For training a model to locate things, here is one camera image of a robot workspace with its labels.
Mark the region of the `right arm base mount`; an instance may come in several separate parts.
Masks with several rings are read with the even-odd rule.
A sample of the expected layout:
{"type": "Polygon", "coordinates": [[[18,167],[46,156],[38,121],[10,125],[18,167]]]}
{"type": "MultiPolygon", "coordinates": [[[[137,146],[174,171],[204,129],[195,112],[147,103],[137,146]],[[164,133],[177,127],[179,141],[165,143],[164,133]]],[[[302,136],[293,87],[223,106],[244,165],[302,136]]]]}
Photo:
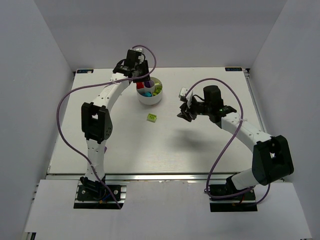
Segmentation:
{"type": "MultiPolygon", "coordinates": [[[[224,184],[209,185],[209,193],[213,196],[221,197],[229,195],[224,184]]],[[[257,212],[256,195],[253,189],[233,197],[215,199],[209,198],[211,213],[240,213],[257,212]]]]}

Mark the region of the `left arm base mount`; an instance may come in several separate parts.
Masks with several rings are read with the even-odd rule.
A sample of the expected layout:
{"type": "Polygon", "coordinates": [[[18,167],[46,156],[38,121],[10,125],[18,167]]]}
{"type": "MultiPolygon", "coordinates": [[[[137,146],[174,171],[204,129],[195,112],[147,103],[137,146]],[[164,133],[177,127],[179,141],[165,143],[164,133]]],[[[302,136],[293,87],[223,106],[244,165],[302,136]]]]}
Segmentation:
{"type": "MultiPolygon", "coordinates": [[[[111,184],[108,186],[112,191],[119,206],[125,203],[127,186],[120,184],[111,184]]],[[[112,195],[106,188],[102,188],[102,193],[94,193],[86,189],[81,183],[78,183],[76,189],[74,209],[84,210],[120,210],[112,195]]]]}

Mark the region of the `light green upturned lego brick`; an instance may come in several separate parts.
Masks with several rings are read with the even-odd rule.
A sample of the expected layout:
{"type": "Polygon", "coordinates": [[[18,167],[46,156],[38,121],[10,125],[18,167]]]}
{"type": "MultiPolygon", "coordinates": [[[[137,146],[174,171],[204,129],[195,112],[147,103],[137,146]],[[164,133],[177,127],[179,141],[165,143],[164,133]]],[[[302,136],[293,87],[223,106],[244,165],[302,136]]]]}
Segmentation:
{"type": "Polygon", "coordinates": [[[157,120],[157,115],[149,113],[146,118],[147,121],[155,123],[157,120]]]}

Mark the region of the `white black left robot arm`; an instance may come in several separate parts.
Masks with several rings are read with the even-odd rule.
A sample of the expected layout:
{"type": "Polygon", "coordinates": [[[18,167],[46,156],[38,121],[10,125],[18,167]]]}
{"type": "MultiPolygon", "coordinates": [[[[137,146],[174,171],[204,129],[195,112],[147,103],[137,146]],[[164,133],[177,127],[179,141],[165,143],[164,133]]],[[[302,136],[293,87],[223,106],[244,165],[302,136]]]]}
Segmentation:
{"type": "Polygon", "coordinates": [[[84,189],[96,199],[106,194],[100,181],[105,180],[104,154],[107,139],[111,136],[113,124],[111,110],[122,92],[133,81],[149,73],[148,61],[143,48],[129,49],[126,58],[117,63],[112,71],[109,85],[90,103],[81,106],[81,130],[87,143],[87,171],[80,178],[84,189]]]}

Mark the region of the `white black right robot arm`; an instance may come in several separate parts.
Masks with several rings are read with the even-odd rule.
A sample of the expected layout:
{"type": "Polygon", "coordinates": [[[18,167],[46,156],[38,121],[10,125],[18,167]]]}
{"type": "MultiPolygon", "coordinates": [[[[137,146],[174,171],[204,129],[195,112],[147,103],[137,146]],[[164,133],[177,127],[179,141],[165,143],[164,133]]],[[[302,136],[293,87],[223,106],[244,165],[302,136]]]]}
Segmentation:
{"type": "Polygon", "coordinates": [[[284,136],[272,136],[245,121],[233,107],[224,104],[218,86],[206,86],[203,93],[203,100],[197,101],[192,92],[183,87],[179,92],[182,105],[177,116],[188,122],[199,115],[207,116],[252,152],[251,168],[228,177],[221,193],[214,192],[211,186],[207,188],[214,199],[237,197],[256,185],[266,186],[294,172],[289,144],[284,136]]]}

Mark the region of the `teal lego brick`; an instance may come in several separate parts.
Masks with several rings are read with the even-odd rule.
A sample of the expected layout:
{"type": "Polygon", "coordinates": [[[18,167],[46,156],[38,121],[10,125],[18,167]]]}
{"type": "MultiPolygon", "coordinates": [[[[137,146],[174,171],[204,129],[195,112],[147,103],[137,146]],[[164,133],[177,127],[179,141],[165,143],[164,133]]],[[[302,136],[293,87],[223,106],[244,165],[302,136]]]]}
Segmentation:
{"type": "Polygon", "coordinates": [[[150,93],[150,92],[143,93],[142,95],[143,95],[144,97],[152,97],[152,96],[153,96],[153,94],[150,93]]]}

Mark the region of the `purple half-round lego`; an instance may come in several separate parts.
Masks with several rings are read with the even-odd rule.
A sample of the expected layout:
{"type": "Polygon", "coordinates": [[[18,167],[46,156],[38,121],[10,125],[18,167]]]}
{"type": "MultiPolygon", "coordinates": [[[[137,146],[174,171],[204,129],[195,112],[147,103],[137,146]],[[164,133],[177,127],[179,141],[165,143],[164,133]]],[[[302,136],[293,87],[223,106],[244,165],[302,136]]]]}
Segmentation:
{"type": "Polygon", "coordinates": [[[152,88],[155,85],[155,82],[153,80],[148,80],[144,82],[144,87],[145,88],[152,88]]]}

